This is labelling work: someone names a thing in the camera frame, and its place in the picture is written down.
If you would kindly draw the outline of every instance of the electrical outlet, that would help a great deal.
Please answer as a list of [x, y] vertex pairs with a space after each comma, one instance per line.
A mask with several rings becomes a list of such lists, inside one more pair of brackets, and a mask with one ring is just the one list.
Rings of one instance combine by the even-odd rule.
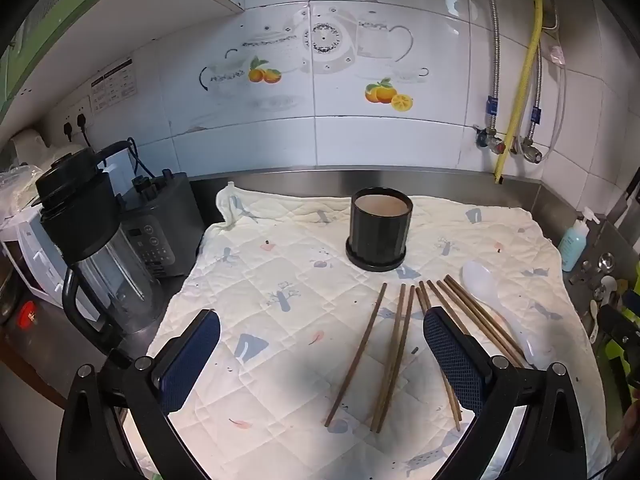
[[78, 126], [78, 115], [80, 114], [84, 114], [87, 128], [94, 124], [94, 114], [91, 110], [91, 101], [89, 101], [89, 96], [83, 97], [76, 104], [70, 106], [66, 110], [65, 120], [61, 124], [61, 129], [62, 125], [65, 123], [71, 123], [71, 127], [73, 129], [72, 133], [80, 133], [80, 127]]

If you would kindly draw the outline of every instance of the soap dispenser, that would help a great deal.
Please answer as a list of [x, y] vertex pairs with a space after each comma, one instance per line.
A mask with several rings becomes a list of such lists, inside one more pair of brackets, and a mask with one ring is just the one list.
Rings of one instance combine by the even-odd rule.
[[574, 268], [582, 251], [587, 246], [587, 235], [589, 234], [587, 220], [593, 220], [596, 224], [600, 223], [595, 213], [588, 207], [584, 208], [582, 216], [582, 220], [577, 219], [574, 225], [566, 230], [558, 246], [560, 256], [562, 257], [562, 270], [564, 270], [564, 272], [569, 272]]

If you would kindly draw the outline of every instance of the wooden chopstick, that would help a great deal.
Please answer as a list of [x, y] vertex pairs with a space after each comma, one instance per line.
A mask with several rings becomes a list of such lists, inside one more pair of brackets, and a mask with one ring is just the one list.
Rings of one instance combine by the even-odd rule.
[[458, 317], [458, 314], [456, 314], [456, 311], [452, 309], [449, 303], [447, 303], [447, 300], [444, 299], [444, 296], [440, 293], [440, 291], [436, 288], [436, 286], [433, 285], [433, 282], [431, 280], [427, 280], [427, 285], [429, 285], [429, 288], [438, 297], [438, 299], [440, 300], [440, 303], [442, 303], [442, 306], [447, 311], [447, 314], [449, 314], [451, 319], [453, 319], [453, 321], [456, 323], [456, 325], [460, 329], [460, 332], [462, 332], [464, 335], [470, 335], [469, 330], [466, 329], [465, 324]]
[[486, 320], [479, 317], [478, 314], [476, 314], [473, 310], [466, 306], [466, 304], [463, 303], [463, 301], [460, 300], [460, 298], [457, 297], [457, 295], [453, 293], [447, 285], [442, 283], [440, 280], [438, 280], [436, 283], [438, 283], [438, 286], [447, 293], [447, 296], [449, 296], [454, 301], [454, 303], [456, 303], [456, 305], [459, 306], [460, 309], [462, 309], [462, 311], [469, 317], [469, 319], [471, 319], [471, 321], [476, 324], [476, 326], [484, 333], [484, 335], [487, 336], [489, 340], [496, 346], [498, 351], [500, 351], [502, 355], [504, 355], [513, 366], [524, 366], [523, 364], [521, 364], [520, 359], [517, 357], [516, 353], [508, 348], [506, 343], [504, 343], [502, 339], [500, 339], [500, 336], [498, 336], [497, 332], [493, 329], [493, 327], [489, 325]]
[[[420, 286], [417, 286], [415, 289], [415, 294], [418, 296], [418, 302], [420, 303], [420, 308], [422, 309], [422, 313], [424, 315], [427, 314], [427, 311], [431, 308], [431, 302], [429, 301], [429, 297], [427, 296], [427, 291], [424, 288], [424, 282], [419, 283]], [[447, 399], [449, 399], [449, 407], [451, 408], [451, 415], [453, 416], [453, 420], [456, 423], [456, 429], [460, 431], [460, 421], [462, 421], [462, 411], [460, 410], [460, 402], [456, 397], [456, 394], [453, 392], [453, 388], [449, 381], [447, 381], [447, 376], [444, 374], [442, 369], [440, 369], [440, 374], [442, 375], [442, 381], [444, 382], [444, 389], [447, 392]]]
[[409, 289], [409, 301], [406, 306], [406, 313], [404, 314], [404, 325], [402, 326], [402, 336], [400, 337], [400, 345], [398, 347], [398, 354], [396, 355], [396, 363], [391, 374], [389, 390], [386, 393], [385, 404], [382, 408], [382, 415], [380, 416], [380, 422], [378, 423], [378, 427], [376, 428], [376, 433], [380, 433], [380, 430], [382, 430], [382, 425], [385, 423], [386, 412], [388, 412], [389, 404], [391, 403], [391, 397], [394, 394], [394, 388], [396, 387], [396, 381], [398, 380], [398, 372], [400, 371], [402, 354], [404, 354], [404, 344], [406, 343], [406, 334], [409, 331], [409, 322], [411, 321], [411, 306], [414, 302], [414, 294], [415, 286], [412, 285]]
[[404, 304], [404, 292], [406, 291], [406, 284], [403, 283], [400, 286], [400, 298], [398, 299], [398, 307], [396, 308], [396, 318], [394, 319], [394, 329], [391, 333], [391, 340], [389, 341], [389, 348], [386, 354], [385, 372], [382, 375], [382, 383], [380, 384], [380, 390], [378, 392], [378, 398], [376, 400], [376, 408], [373, 412], [373, 418], [371, 419], [371, 430], [375, 430], [380, 423], [380, 416], [382, 416], [382, 408], [385, 403], [386, 392], [388, 391], [389, 384], [391, 382], [391, 370], [396, 362], [396, 355], [398, 354], [398, 339], [400, 335], [400, 320], [402, 318], [402, 305]]
[[342, 398], [344, 397], [344, 394], [347, 391], [347, 388], [349, 387], [349, 384], [351, 383], [351, 380], [353, 379], [353, 376], [356, 373], [356, 368], [358, 367], [360, 358], [362, 357], [365, 346], [367, 345], [369, 335], [371, 334], [371, 330], [373, 329], [373, 323], [375, 322], [376, 316], [378, 315], [378, 310], [380, 309], [382, 298], [385, 297], [385, 291], [386, 291], [386, 283], [383, 283], [382, 288], [380, 289], [380, 293], [378, 294], [378, 299], [376, 300], [376, 304], [373, 307], [373, 312], [371, 313], [371, 317], [369, 318], [369, 324], [367, 325], [367, 328], [365, 329], [364, 334], [362, 335], [360, 346], [358, 346], [358, 350], [356, 351], [356, 355], [353, 357], [353, 361], [351, 362], [349, 371], [347, 371], [347, 375], [344, 378], [344, 381], [342, 382], [342, 386], [340, 387], [340, 390], [338, 391], [338, 396], [336, 397], [334, 405], [332, 406], [331, 411], [329, 412], [329, 416], [326, 418], [326, 422], [324, 423], [324, 426], [326, 428], [328, 428], [329, 424], [331, 424], [331, 421], [334, 418], [335, 412], [338, 411], [338, 406], [340, 406], [340, 403], [342, 402]]
[[486, 318], [493, 325], [493, 327], [502, 335], [502, 337], [507, 341], [507, 343], [509, 343], [515, 350], [517, 350], [518, 354], [520, 354], [524, 358], [525, 356], [524, 352], [522, 351], [522, 348], [520, 348], [518, 343], [516, 343], [515, 339], [511, 337], [511, 334], [509, 334], [509, 332], [507, 332], [505, 329], [502, 328], [500, 323], [498, 323], [494, 319], [494, 317], [491, 316], [482, 307], [482, 305], [480, 305], [480, 303], [476, 301], [476, 298], [474, 298], [471, 294], [469, 294], [462, 287], [462, 285], [460, 285], [456, 280], [454, 280], [449, 274], [445, 276], [444, 282], [447, 283], [447, 285], [449, 285], [452, 288], [452, 290], [455, 291], [457, 295], [459, 295], [460, 298], [462, 298], [462, 301], [464, 301], [469, 308], [473, 308], [476, 311], [476, 313], [479, 312], [482, 316], [484, 316], [484, 318]]

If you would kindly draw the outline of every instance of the yellow pipe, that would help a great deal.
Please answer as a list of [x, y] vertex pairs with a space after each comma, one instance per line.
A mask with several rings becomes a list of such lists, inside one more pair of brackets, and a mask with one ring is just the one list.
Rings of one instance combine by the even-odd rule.
[[513, 102], [513, 108], [511, 109], [509, 127], [507, 128], [507, 134], [504, 137], [504, 152], [500, 154], [500, 156], [498, 157], [498, 162], [495, 165], [494, 177], [496, 184], [500, 184], [502, 172], [504, 171], [504, 163], [506, 162], [507, 156], [509, 155], [513, 137], [516, 135], [516, 130], [520, 125], [522, 111], [524, 110], [525, 104], [527, 102], [529, 77], [531, 76], [531, 69], [536, 58], [536, 50], [538, 49], [540, 34], [542, 33], [542, 0], [534, 0], [534, 4], [536, 7], [536, 17], [533, 25], [533, 32], [531, 33], [531, 41], [529, 42], [527, 57], [524, 60], [522, 72], [520, 73], [520, 83], [518, 84], [516, 99]]

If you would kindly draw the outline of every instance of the silver screw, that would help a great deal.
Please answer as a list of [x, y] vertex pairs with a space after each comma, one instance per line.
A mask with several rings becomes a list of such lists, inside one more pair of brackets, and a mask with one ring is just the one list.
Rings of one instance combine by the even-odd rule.
[[151, 357], [147, 357], [147, 356], [139, 357], [136, 359], [134, 366], [136, 367], [137, 370], [146, 370], [151, 366], [152, 362], [153, 360], [151, 359]]
[[493, 359], [491, 359], [492, 363], [496, 368], [500, 368], [500, 370], [504, 370], [509, 366], [509, 361], [506, 357], [497, 355]]
[[78, 368], [79, 377], [87, 377], [87, 375], [89, 375], [90, 373], [91, 373], [90, 365], [82, 365], [81, 367]]
[[566, 373], [566, 368], [562, 363], [553, 363], [551, 369], [556, 373], [556, 375], [564, 375]]

